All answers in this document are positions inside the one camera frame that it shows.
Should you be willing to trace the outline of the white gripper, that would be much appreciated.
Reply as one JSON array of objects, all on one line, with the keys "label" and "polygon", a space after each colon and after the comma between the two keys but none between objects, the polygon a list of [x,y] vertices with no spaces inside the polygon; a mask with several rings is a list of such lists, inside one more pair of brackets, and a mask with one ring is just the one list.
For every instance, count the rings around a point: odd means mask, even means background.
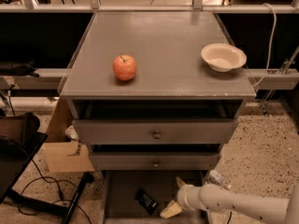
[{"label": "white gripper", "polygon": [[177,200],[172,200],[168,206],[160,213],[162,218],[170,218],[176,216],[184,210],[200,210],[202,202],[200,200],[200,187],[194,185],[185,184],[180,178],[176,177],[177,185],[179,187]]}]

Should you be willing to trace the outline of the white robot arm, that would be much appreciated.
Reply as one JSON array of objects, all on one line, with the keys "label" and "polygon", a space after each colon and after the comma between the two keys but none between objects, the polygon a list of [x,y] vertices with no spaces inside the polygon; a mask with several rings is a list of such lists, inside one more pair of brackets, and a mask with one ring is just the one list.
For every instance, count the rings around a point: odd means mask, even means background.
[{"label": "white robot arm", "polygon": [[183,210],[232,210],[264,224],[299,224],[299,185],[285,199],[233,193],[215,184],[196,187],[179,177],[177,183],[177,199],[161,212],[162,218],[173,217]]}]

